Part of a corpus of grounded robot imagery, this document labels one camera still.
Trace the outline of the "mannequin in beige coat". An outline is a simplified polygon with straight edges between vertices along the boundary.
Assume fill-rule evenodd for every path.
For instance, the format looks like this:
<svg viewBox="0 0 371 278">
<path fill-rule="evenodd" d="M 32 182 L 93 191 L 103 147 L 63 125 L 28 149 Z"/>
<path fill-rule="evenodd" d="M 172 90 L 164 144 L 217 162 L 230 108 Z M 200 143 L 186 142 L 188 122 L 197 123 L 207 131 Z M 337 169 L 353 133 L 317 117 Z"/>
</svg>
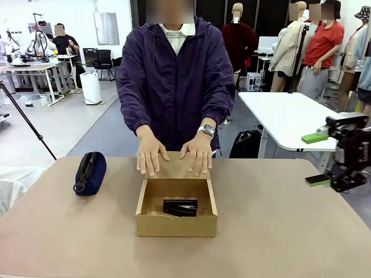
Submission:
<svg viewBox="0 0 371 278">
<path fill-rule="evenodd" d="M 304 1 L 296 2 L 290 8 L 293 11 L 290 12 L 293 15 L 293 21 L 278 36 L 277 46 L 268 69 L 274 74 L 270 92 L 282 92 L 287 82 L 293 77 L 301 33 L 306 21 L 303 16 L 306 9 L 307 4 Z"/>
</svg>

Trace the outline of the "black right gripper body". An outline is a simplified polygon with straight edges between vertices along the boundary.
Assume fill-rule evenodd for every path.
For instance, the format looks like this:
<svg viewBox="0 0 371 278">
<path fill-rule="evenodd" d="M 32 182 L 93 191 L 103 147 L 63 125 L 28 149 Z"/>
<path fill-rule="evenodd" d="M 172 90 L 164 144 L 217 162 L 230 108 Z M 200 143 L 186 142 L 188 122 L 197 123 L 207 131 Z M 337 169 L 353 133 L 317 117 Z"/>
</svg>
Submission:
<svg viewBox="0 0 371 278">
<path fill-rule="evenodd" d="M 336 129 L 336 166 L 341 174 L 352 174 L 371 166 L 371 126 L 340 126 Z"/>
</svg>

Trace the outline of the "person in purple jacket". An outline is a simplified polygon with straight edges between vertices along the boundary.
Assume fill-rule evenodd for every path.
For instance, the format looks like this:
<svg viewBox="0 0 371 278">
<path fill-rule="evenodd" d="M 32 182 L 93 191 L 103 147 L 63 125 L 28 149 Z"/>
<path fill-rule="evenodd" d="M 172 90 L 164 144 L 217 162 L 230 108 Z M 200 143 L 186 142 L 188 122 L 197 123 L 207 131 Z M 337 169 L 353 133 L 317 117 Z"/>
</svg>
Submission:
<svg viewBox="0 0 371 278">
<path fill-rule="evenodd" d="M 221 31 L 195 17 L 195 34 L 175 52 L 157 24 L 134 29 L 117 76 L 121 104 L 143 104 L 154 136 L 167 151 L 192 140 L 212 98 L 235 98 L 233 69 Z"/>
</svg>

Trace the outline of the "black light stand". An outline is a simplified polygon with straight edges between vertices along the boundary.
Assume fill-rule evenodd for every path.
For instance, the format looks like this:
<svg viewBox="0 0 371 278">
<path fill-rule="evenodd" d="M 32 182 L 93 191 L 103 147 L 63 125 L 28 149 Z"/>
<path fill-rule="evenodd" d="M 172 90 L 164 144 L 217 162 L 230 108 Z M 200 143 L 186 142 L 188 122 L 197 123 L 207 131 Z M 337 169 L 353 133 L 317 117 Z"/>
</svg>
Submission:
<svg viewBox="0 0 371 278">
<path fill-rule="evenodd" d="M 301 27 L 301 39 L 300 39 L 299 46 L 296 50 L 296 57 L 295 57 L 295 60 L 294 60 L 294 67 L 293 67 L 293 71 L 292 71 L 292 79 L 291 79 L 289 90 L 288 90 L 288 93 L 290 93 L 290 94 L 293 93 L 294 80 L 296 78 L 297 71 L 298 71 L 298 68 L 299 68 L 299 63 L 300 63 L 300 60 L 301 60 L 301 53 L 302 53 L 302 48 L 303 48 L 303 45 L 304 45 L 305 36 L 307 34 L 307 31 L 309 30 L 309 25 L 307 23 L 301 23 L 300 27 Z"/>
</svg>

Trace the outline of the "black office chair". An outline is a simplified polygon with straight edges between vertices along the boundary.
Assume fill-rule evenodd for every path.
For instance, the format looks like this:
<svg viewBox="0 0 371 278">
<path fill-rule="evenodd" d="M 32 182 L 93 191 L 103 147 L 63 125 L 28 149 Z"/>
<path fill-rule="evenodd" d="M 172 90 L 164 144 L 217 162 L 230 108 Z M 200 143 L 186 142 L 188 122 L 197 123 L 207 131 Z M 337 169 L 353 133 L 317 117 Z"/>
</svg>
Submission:
<svg viewBox="0 0 371 278">
<path fill-rule="evenodd" d="M 114 69 L 112 58 L 111 58 L 111 51 L 98 49 L 97 50 L 97 60 L 93 62 L 94 69 L 96 72 L 100 71 L 100 81 L 103 81 L 103 71 L 107 71 L 108 73 L 108 80 L 112 82 L 115 79 L 115 75 L 113 74 L 112 70 Z"/>
</svg>

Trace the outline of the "black stapler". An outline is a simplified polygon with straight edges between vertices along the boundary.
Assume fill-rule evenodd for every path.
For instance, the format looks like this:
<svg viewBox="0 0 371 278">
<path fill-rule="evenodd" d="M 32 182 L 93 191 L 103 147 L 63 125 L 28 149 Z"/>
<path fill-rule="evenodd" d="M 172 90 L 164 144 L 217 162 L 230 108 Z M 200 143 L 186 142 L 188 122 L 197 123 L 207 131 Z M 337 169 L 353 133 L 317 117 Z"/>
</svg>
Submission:
<svg viewBox="0 0 371 278">
<path fill-rule="evenodd" d="M 196 217 L 198 201 L 196 199 L 164 199 L 163 212 L 175 217 Z"/>
</svg>

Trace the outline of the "navy zipper pencil case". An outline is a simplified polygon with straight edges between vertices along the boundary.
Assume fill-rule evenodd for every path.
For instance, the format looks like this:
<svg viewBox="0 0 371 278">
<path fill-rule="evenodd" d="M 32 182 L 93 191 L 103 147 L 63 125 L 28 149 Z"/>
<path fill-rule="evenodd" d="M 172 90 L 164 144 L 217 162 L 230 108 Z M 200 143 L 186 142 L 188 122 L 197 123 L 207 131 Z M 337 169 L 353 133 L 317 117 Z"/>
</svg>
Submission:
<svg viewBox="0 0 371 278">
<path fill-rule="evenodd" d="M 103 182 L 107 169 L 104 155 L 100 152 L 88 152 L 84 154 L 77 173 L 73 191 L 77 196 L 95 195 Z"/>
</svg>

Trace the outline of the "mannequin in dark red sweater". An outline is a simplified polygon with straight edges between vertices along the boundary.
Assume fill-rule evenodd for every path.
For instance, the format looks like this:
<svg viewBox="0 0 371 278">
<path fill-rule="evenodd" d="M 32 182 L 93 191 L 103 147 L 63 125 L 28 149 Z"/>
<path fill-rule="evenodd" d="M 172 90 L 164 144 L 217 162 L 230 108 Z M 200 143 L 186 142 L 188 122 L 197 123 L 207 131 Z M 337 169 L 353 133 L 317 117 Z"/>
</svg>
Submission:
<svg viewBox="0 0 371 278">
<path fill-rule="evenodd" d="M 250 26 L 241 22 L 242 14 L 243 4 L 235 3 L 232 7 L 232 20 L 221 29 L 234 72 L 235 86 L 237 86 L 239 74 L 246 68 L 246 60 L 251 58 L 259 43 Z"/>
</svg>

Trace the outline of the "white table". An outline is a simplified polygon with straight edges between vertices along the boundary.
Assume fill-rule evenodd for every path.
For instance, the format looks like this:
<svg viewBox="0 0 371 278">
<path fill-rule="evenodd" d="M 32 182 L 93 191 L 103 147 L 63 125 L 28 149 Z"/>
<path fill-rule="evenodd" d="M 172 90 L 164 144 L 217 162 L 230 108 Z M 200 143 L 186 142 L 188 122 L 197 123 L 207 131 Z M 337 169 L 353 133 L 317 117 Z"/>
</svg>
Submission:
<svg viewBox="0 0 371 278">
<path fill-rule="evenodd" d="M 292 152 L 314 152 L 319 158 L 314 166 L 324 173 L 336 150 L 336 140 L 304 143 L 302 136 L 316 132 L 328 116 L 343 116 L 301 93 L 240 92 L 240 99 L 263 126 L 258 158 L 263 159 L 268 136 L 282 149 Z"/>
</svg>

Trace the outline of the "white cloth cover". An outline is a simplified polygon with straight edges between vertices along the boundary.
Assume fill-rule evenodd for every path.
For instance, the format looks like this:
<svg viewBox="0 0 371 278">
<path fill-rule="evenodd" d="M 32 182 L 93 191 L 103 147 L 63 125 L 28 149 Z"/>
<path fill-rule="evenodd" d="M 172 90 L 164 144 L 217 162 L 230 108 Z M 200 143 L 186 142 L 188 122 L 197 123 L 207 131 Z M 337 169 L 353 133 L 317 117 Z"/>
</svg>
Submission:
<svg viewBox="0 0 371 278">
<path fill-rule="evenodd" d="M 0 166 L 0 218 L 28 191 L 43 167 Z"/>
</svg>

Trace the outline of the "white wall cabinet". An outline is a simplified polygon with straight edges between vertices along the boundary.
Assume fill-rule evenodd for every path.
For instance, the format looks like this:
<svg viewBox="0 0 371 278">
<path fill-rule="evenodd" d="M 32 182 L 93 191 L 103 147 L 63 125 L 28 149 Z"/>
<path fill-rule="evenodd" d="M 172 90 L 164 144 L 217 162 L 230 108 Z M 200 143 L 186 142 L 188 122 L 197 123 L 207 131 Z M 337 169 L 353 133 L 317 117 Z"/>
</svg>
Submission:
<svg viewBox="0 0 371 278">
<path fill-rule="evenodd" d="M 98 45 L 119 45 L 116 13 L 96 12 L 93 15 Z"/>
</svg>

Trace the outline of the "person's right forearm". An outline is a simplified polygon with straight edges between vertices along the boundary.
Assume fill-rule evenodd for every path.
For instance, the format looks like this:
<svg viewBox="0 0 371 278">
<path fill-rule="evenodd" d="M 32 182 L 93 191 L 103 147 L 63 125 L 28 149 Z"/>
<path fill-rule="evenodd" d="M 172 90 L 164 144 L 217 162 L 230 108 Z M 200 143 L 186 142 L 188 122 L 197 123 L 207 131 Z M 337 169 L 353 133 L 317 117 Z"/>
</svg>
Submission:
<svg viewBox="0 0 371 278">
<path fill-rule="evenodd" d="M 137 135 L 138 128 L 150 127 L 151 119 L 147 115 L 143 104 L 121 104 L 121 112 L 125 124 L 135 135 Z"/>
</svg>

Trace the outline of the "brown cardboard box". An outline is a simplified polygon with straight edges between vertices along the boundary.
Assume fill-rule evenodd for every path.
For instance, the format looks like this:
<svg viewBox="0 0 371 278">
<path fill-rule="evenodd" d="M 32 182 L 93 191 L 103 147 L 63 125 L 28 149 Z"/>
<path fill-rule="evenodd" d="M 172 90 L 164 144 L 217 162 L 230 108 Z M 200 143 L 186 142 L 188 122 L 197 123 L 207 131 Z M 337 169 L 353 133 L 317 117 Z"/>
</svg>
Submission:
<svg viewBox="0 0 371 278">
<path fill-rule="evenodd" d="M 188 171 L 186 158 L 168 153 L 159 161 L 160 171 L 145 175 L 136 209 L 136 233 L 140 237 L 215 237 L 217 207 L 210 174 Z M 196 199 L 196 217 L 175 217 L 163 212 L 164 199 Z"/>
</svg>

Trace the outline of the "white computer case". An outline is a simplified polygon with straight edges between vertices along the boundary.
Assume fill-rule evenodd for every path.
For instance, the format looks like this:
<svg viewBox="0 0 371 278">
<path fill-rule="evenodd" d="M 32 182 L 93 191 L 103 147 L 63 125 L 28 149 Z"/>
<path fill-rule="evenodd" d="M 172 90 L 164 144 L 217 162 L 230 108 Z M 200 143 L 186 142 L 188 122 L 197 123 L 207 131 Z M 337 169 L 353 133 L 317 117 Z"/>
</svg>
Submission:
<svg viewBox="0 0 371 278">
<path fill-rule="evenodd" d="M 248 72 L 246 74 L 246 85 L 247 92 L 260 92 L 262 88 L 261 74 L 257 72 Z"/>
</svg>

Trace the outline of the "white air purifier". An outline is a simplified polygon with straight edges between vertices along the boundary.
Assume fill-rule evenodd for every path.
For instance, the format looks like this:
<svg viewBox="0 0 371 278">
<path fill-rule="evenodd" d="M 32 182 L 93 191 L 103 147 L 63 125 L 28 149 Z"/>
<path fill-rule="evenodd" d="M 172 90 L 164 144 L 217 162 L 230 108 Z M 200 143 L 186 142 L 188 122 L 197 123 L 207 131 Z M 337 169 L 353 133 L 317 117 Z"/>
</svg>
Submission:
<svg viewBox="0 0 371 278">
<path fill-rule="evenodd" d="M 84 72 L 80 74 L 83 97 L 86 105 L 97 105 L 102 102 L 98 74 L 96 72 Z"/>
</svg>

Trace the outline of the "black backpack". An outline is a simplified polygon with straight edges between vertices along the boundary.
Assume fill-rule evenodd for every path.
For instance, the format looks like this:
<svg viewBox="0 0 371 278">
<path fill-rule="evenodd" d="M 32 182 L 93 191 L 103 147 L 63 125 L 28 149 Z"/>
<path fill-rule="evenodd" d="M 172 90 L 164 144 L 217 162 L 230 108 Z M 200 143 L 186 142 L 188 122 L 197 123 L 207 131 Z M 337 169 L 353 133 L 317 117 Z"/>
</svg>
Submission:
<svg viewBox="0 0 371 278">
<path fill-rule="evenodd" d="M 239 132 L 232 145 L 230 159 L 256 159 L 259 155 L 261 133 L 258 130 Z"/>
</svg>

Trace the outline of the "person's left hand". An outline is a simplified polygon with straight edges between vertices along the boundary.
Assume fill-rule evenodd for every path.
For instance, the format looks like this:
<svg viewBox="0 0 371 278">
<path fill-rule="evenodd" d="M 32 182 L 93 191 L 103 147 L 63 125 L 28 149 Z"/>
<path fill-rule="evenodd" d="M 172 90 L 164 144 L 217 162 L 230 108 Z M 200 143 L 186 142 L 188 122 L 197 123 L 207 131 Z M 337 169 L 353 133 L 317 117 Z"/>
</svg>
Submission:
<svg viewBox="0 0 371 278">
<path fill-rule="evenodd" d="M 180 159 L 187 158 L 189 172 L 200 176 L 201 174 L 207 174 L 212 168 L 211 139 L 210 135 L 199 131 L 191 141 L 183 145 L 180 151 Z"/>
</svg>

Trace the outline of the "silver wrist watch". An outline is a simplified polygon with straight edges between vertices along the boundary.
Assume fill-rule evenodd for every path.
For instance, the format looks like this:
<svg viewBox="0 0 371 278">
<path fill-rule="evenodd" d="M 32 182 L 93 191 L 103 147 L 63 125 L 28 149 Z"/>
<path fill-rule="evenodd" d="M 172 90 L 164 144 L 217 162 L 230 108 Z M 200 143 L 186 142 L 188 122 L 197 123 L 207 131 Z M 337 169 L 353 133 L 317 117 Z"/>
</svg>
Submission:
<svg viewBox="0 0 371 278">
<path fill-rule="evenodd" d="M 211 125 L 200 126 L 197 132 L 201 132 L 201 131 L 207 134 L 208 136 L 210 136 L 211 138 L 213 138 L 215 135 L 215 128 L 212 127 Z"/>
</svg>

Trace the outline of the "workbench with white legs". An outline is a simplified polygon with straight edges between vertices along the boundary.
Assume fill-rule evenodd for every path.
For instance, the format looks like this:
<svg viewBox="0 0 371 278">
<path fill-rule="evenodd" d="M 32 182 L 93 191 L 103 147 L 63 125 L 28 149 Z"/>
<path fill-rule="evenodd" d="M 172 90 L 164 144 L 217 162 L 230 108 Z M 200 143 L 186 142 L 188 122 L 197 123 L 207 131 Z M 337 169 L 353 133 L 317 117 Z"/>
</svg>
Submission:
<svg viewBox="0 0 371 278">
<path fill-rule="evenodd" d="M 51 107 L 57 104 L 60 101 L 60 99 L 55 98 L 52 81 L 51 81 L 51 75 L 49 74 L 49 70 L 51 70 L 53 73 L 56 73 L 58 65 L 60 64 L 59 63 L 58 64 L 46 63 L 46 64 L 18 65 L 18 66 L 8 65 L 5 67 L 0 67 L 0 73 L 6 74 L 10 85 L 13 82 L 12 73 L 20 74 L 22 71 L 24 71 L 25 75 L 29 75 L 29 76 L 36 76 L 36 75 L 45 76 L 47 84 L 48 84 L 48 88 L 49 88 L 49 93 L 52 98 L 52 102 L 48 104 L 48 107 Z"/>
</svg>

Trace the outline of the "person's right hand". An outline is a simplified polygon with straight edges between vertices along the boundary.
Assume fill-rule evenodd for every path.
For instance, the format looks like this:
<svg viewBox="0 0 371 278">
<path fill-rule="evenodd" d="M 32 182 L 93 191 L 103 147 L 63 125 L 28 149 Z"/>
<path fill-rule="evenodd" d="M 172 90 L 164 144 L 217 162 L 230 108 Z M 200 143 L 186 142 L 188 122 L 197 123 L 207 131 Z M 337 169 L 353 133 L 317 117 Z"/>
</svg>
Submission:
<svg viewBox="0 0 371 278">
<path fill-rule="evenodd" d="M 139 139 L 137 151 L 137 170 L 142 174 L 153 177 L 159 172 L 159 157 L 169 162 L 169 156 L 165 146 L 154 136 L 148 125 L 142 125 L 136 129 Z"/>
</svg>

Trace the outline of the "man in black shirt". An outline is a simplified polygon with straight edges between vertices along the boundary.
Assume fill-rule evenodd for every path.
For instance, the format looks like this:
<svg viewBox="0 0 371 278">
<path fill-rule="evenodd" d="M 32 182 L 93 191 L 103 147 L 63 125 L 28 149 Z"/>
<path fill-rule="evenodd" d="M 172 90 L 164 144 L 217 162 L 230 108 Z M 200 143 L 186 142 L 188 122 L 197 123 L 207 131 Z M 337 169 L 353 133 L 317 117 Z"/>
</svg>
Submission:
<svg viewBox="0 0 371 278">
<path fill-rule="evenodd" d="M 79 77 L 79 45 L 74 37 L 66 34 L 66 29 L 64 24 L 57 23 L 54 26 L 55 37 L 53 38 L 53 43 L 56 45 L 58 53 L 60 55 L 67 55 L 67 51 L 70 52 L 74 57 L 71 58 L 72 65 L 74 67 L 74 76 L 78 88 L 81 88 L 81 80 Z"/>
</svg>

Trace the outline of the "person's left forearm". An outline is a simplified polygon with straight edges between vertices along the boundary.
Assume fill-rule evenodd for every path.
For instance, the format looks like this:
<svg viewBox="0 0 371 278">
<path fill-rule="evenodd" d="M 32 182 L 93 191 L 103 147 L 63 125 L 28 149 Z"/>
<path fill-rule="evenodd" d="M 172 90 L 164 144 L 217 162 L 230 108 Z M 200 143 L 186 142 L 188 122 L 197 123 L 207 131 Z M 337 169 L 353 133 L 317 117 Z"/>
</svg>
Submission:
<svg viewBox="0 0 371 278">
<path fill-rule="evenodd" d="M 209 126 L 213 130 L 224 122 L 230 116 L 234 106 L 234 100 L 229 98 L 212 98 L 206 102 L 202 109 L 202 121 L 200 127 Z"/>
</svg>

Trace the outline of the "white humanoid robot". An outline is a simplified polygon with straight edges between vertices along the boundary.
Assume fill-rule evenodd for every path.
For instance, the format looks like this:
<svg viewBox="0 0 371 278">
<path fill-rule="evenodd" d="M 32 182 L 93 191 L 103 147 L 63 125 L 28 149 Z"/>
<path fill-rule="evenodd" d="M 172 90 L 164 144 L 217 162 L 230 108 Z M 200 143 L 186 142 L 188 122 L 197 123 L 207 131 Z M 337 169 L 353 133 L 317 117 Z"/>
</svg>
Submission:
<svg viewBox="0 0 371 278">
<path fill-rule="evenodd" d="M 43 17 L 43 14 L 33 13 L 34 23 L 29 24 L 30 42 L 26 48 L 26 53 L 33 57 L 51 58 L 56 55 L 56 45 L 48 31 L 51 26 Z"/>
</svg>

